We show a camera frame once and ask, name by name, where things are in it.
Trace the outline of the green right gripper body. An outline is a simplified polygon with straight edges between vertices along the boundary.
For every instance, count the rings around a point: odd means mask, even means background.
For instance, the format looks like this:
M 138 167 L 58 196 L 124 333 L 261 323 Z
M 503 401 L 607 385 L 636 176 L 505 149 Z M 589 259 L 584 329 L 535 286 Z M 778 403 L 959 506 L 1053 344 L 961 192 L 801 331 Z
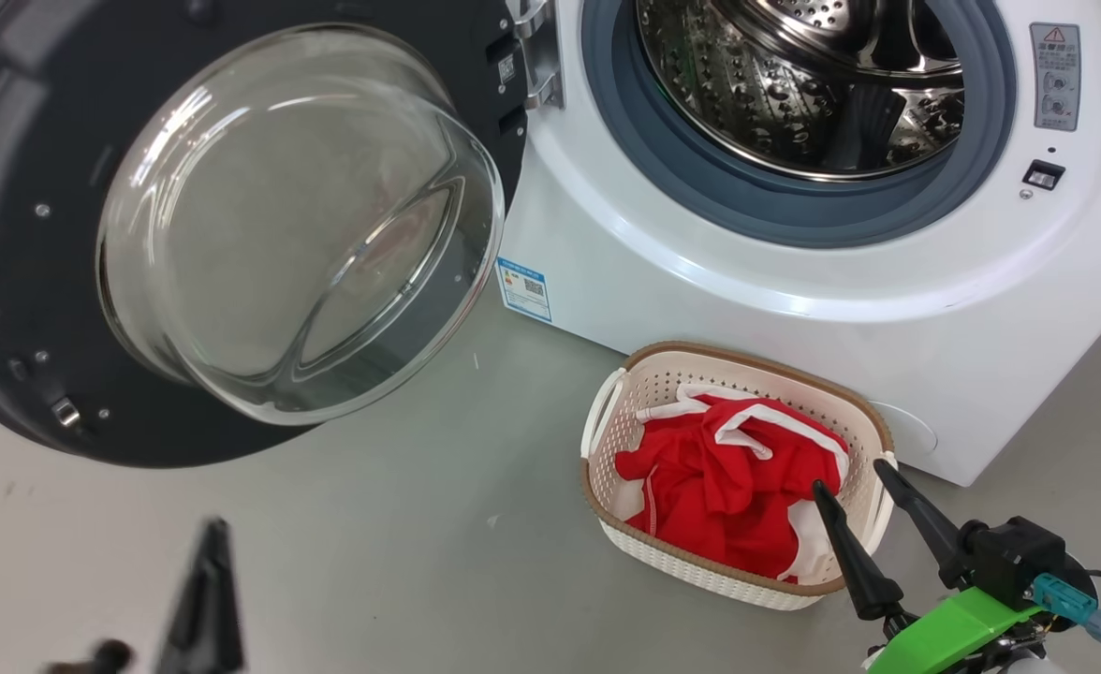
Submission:
M 866 673 L 942 673 L 1042 613 L 1032 604 L 1015 610 L 979 588 L 957 593 L 889 639 L 864 661 Z

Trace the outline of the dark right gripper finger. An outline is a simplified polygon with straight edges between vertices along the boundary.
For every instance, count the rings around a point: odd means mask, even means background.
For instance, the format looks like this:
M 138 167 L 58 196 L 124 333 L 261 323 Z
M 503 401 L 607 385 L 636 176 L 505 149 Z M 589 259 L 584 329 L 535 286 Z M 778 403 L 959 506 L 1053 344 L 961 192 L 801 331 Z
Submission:
M 864 622 L 880 622 L 901 617 L 904 613 L 901 605 L 904 593 L 900 585 L 880 570 L 853 530 L 847 525 L 844 508 L 820 479 L 813 482 L 813 502 L 824 521 L 833 558 L 841 568 L 844 588 L 850 594 L 858 618 Z
M 945 588 L 969 588 L 971 570 L 959 556 L 959 529 L 889 460 L 875 460 L 874 470 L 889 498 L 911 518 L 924 545 L 931 552 L 937 562 L 937 577 Z

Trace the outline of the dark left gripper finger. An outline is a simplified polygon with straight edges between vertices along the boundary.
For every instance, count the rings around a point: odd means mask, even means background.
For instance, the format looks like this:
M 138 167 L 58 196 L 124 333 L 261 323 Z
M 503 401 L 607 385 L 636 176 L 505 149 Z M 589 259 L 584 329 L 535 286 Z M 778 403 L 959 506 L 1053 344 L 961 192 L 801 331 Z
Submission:
M 118 674 L 131 665 L 132 649 L 123 641 L 101 641 L 89 656 L 74 662 L 46 663 L 46 674 Z
M 235 575 L 232 537 L 225 520 L 207 520 L 186 565 L 157 673 L 242 673 L 246 645 Z

